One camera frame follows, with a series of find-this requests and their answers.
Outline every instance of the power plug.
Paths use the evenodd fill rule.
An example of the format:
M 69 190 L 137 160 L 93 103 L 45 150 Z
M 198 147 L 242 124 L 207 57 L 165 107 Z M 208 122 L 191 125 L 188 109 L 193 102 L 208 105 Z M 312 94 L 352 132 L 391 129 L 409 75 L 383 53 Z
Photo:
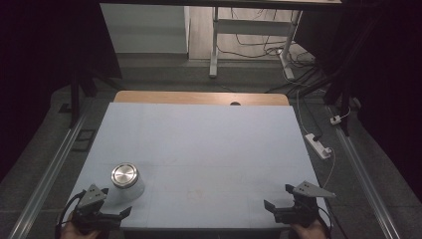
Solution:
M 335 125 L 341 122 L 341 117 L 336 116 L 336 117 L 330 118 L 329 121 L 331 122 L 332 125 Z
M 320 159 L 327 159 L 331 157 L 331 149 L 329 149 L 329 147 L 323 147 L 322 143 L 320 143 L 319 140 L 316 139 L 316 136 L 313 133 L 309 133 L 305 135 L 305 138 L 307 139 L 308 143 L 313 147 L 313 149 L 316 151 Z

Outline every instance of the gray floor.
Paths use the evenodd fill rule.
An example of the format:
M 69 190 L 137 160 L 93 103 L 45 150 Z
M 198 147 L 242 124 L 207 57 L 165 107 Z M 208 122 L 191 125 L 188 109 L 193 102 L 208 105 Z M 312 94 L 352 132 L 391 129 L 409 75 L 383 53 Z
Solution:
M 136 61 L 121 59 L 120 62 L 123 80 L 118 82 L 130 90 L 228 92 L 227 88 L 229 88 L 235 92 L 263 93 L 285 83 L 280 72 L 280 65 L 274 63 L 222 62 L 219 77 L 216 80 L 210 80 L 207 62 L 189 62 L 183 59 L 137 59 Z M 303 71 L 297 69 L 295 73 L 300 74 Z M 104 83 L 100 81 L 96 83 L 99 93 L 94 98 L 82 129 L 97 130 L 99 128 L 107 104 L 112 101 L 116 93 Z M 300 109 L 305 128 L 318 133 L 317 125 L 319 125 L 323 131 L 321 142 L 335 149 L 335 168 L 326 186 L 328 190 L 337 194 L 337 199 L 329 200 L 331 214 L 338 218 L 348 238 L 384 238 L 378 221 L 338 141 L 335 128 L 328 123 L 330 114 L 320 96 L 321 92 L 309 95 L 305 98 L 306 102 L 300 100 Z M 0 238 L 6 238 L 10 234 L 33 189 L 65 137 L 70 115 L 59 114 L 58 110 L 63 103 L 69 101 L 69 87 L 53 94 L 51 109 L 43 124 L 16 165 L 2 181 L 0 185 L 0 223 L 2 225 Z M 297 111 L 295 99 L 290 100 L 290 103 Z M 336 108 L 331 107 L 331 110 L 335 112 Z M 350 114 L 349 119 L 351 139 L 393 216 L 402 238 L 420 238 L 422 234 L 421 203 L 389 158 L 361 126 L 355 111 Z M 74 144 L 74 148 L 80 147 L 84 145 Z M 311 148 L 308 150 L 317 178 L 320 183 L 324 183 L 331 169 L 332 160 L 321 161 Z M 32 225 L 28 238 L 53 237 L 57 215 L 66 204 L 87 155 L 87 152 L 70 152 L 41 212 Z M 335 221 L 333 223 L 333 238 L 343 238 L 337 223 Z M 114 233 L 112 238 L 121 238 L 121 234 Z

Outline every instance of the white panel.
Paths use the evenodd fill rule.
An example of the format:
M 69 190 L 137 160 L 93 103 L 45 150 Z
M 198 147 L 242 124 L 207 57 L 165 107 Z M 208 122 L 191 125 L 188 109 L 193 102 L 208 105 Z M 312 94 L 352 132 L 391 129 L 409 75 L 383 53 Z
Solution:
M 117 53 L 187 53 L 183 6 L 101 4 Z
M 110 191 L 107 211 L 133 206 L 123 228 L 287 226 L 264 199 L 291 207 L 285 184 L 317 184 L 292 107 L 111 103 L 72 195 L 93 182 L 113 188 L 121 162 L 146 185 L 133 202 Z

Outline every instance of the desk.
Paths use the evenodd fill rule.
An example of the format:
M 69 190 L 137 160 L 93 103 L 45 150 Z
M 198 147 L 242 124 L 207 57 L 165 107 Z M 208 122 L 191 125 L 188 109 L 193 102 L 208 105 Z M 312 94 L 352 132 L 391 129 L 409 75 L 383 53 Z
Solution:
M 123 161 L 145 182 L 131 202 L 121 201 L 110 180 Z M 102 212 L 132 206 L 123 230 L 275 230 L 287 225 L 275 223 L 264 199 L 293 206 L 285 184 L 304 180 L 317 184 L 285 96 L 120 92 L 72 195 L 91 183 L 109 188 Z

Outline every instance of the human hand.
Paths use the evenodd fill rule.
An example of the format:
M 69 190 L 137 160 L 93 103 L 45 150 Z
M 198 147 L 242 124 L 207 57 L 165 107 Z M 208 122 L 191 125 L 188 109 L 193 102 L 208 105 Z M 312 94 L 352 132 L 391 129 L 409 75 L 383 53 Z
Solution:
M 308 228 L 305 228 L 300 224 L 292 224 L 291 226 L 301 239 L 326 239 L 323 227 L 317 220 Z
M 78 228 L 72 223 L 72 214 L 69 214 L 68 223 L 65 228 L 62 229 L 62 236 L 60 239 L 96 239 L 100 234 L 100 231 L 92 231 L 87 235 L 82 234 Z

